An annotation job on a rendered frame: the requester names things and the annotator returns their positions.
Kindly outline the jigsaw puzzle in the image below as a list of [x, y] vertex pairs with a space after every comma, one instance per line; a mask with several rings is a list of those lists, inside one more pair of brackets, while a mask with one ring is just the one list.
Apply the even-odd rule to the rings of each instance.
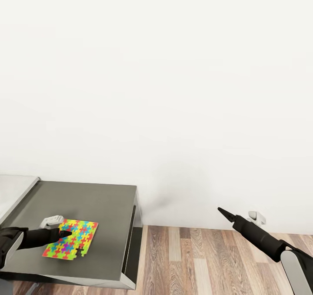
[[60, 231], [71, 231], [72, 235], [61, 238], [55, 243], [48, 244], [42, 256], [73, 260], [77, 258], [76, 249], [78, 248], [84, 249], [84, 251], [81, 251], [82, 256], [84, 256], [87, 254], [97, 226], [97, 222], [65, 219], [59, 226]]

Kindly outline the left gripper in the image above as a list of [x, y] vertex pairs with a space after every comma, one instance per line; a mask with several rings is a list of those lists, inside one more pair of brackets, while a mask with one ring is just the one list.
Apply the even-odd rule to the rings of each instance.
[[42, 247], [50, 243], [55, 243], [59, 239], [72, 235], [71, 231], [55, 229], [36, 229], [37, 238], [34, 244], [29, 248]]

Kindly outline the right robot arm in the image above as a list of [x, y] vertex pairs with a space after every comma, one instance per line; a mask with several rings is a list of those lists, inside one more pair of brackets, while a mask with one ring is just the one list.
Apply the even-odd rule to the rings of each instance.
[[[261, 228], [266, 218], [260, 212], [250, 211], [250, 218], [234, 215], [220, 207], [218, 210], [250, 243], [268, 255], [274, 262], [281, 261], [294, 295], [313, 295], [313, 257], [286, 241], [276, 239]], [[286, 247], [292, 250], [286, 250]]]

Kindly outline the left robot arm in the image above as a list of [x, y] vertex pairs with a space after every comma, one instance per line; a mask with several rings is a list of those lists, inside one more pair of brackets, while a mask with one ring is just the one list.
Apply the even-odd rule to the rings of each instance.
[[2, 269], [16, 250], [42, 247], [55, 243], [59, 239], [72, 235], [71, 231], [60, 228], [51, 229], [51, 225], [64, 222], [61, 215], [47, 217], [41, 223], [39, 229], [29, 230], [14, 226], [0, 229], [0, 269]]

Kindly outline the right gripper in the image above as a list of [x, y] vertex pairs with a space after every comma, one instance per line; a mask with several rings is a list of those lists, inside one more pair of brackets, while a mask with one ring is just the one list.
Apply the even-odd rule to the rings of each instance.
[[240, 232], [241, 235], [246, 238], [250, 243], [260, 249], [260, 244], [263, 238], [268, 234], [262, 228], [244, 219], [241, 215], [234, 215], [220, 207], [218, 210], [230, 221], [234, 222], [233, 228]]

